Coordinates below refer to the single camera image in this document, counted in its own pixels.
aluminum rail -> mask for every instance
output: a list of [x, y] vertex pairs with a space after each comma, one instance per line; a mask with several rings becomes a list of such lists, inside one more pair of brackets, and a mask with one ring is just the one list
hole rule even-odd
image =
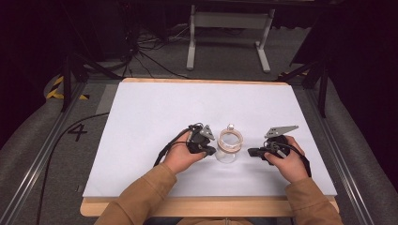
[[311, 102], [311, 106], [313, 111], [316, 114], [319, 124], [321, 125], [323, 131], [325, 132], [325, 136], [328, 140], [331, 155], [334, 161], [334, 164], [337, 167], [337, 170], [342, 178], [343, 185], [345, 191], [347, 192], [348, 197], [354, 207], [355, 213], [360, 221], [360, 224], [370, 225], [374, 224], [371, 215], [365, 205], [365, 202], [360, 195], [360, 191], [358, 190], [357, 183], [355, 182], [354, 177], [348, 169], [347, 164], [345, 163], [344, 157], [342, 155], [342, 151], [337, 144], [328, 124], [327, 119], [322, 118], [319, 110], [317, 109], [317, 99], [314, 93], [314, 90], [306, 90], [307, 98]]
[[26, 201], [33, 186], [36, 184], [36, 181], [38, 180], [41, 171], [43, 170], [49, 159], [54, 144], [62, 132], [61, 128], [65, 125], [69, 113], [71, 112], [76, 101], [79, 99], [79, 96], [82, 94], [84, 88], [85, 83], [76, 83], [76, 87], [74, 88], [72, 93], [72, 100], [70, 105], [56, 118], [50, 134], [47, 136], [47, 139], [41, 146], [38, 155], [36, 156], [26, 175], [24, 176], [18, 190], [14, 194], [11, 202], [8, 204], [6, 211], [4, 212], [3, 216], [1, 216], [0, 225], [12, 224], [15, 218], [18, 216], [24, 202]]

white paper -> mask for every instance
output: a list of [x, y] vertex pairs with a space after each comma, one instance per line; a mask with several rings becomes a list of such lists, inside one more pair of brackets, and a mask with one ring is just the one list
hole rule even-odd
[[[122, 82], [102, 134], [84, 197], [116, 197], [149, 171], [160, 150], [188, 125], [210, 125], [216, 141], [234, 124], [244, 142], [237, 160], [214, 155], [177, 176], [169, 196], [283, 196], [288, 184], [274, 166], [247, 149], [271, 127], [298, 125], [294, 136], [311, 162], [314, 181], [335, 196], [325, 164], [292, 88], [271, 84]], [[210, 145], [217, 147], [216, 141]]]

hand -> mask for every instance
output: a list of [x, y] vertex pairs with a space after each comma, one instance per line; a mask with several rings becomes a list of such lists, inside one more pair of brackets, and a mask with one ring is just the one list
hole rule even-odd
[[190, 150], [188, 150], [186, 145], [186, 141], [189, 136], [190, 132], [188, 131], [179, 137], [179, 139], [176, 140], [176, 143], [172, 145], [163, 161], [163, 164], [170, 168], [174, 174], [187, 170], [194, 162], [197, 162], [206, 156], [205, 152], [197, 154], [190, 153]]
[[[287, 143], [296, 147], [304, 156], [304, 151], [296, 143], [295, 139], [290, 136], [285, 136]], [[265, 153], [264, 157], [272, 164], [274, 164], [281, 175], [290, 183], [297, 182], [308, 177], [304, 164], [302, 163], [299, 154], [295, 151], [290, 151], [290, 154], [285, 158], [273, 156], [271, 153]]]

floor tape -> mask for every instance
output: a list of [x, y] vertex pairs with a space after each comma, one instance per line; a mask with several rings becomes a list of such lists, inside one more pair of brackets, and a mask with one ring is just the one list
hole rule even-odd
[[[53, 87], [51, 88], [49, 94], [47, 94], [47, 97], [46, 97], [47, 99], [48, 98], [64, 99], [64, 94], [56, 93], [56, 90], [58, 89], [59, 85], [63, 81], [64, 81], [64, 77], [59, 75], [58, 78], [56, 79], [56, 81], [54, 82]], [[90, 99], [90, 95], [80, 95], [79, 99], [80, 100], [89, 100]]]

tan sleeve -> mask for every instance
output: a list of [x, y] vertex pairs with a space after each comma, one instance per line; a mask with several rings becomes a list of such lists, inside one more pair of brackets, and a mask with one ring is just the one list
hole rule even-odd
[[175, 183], [176, 176], [167, 166], [154, 167], [109, 203], [96, 224], [143, 224]]
[[288, 185], [286, 195], [298, 225], [343, 224], [337, 210], [312, 178]]

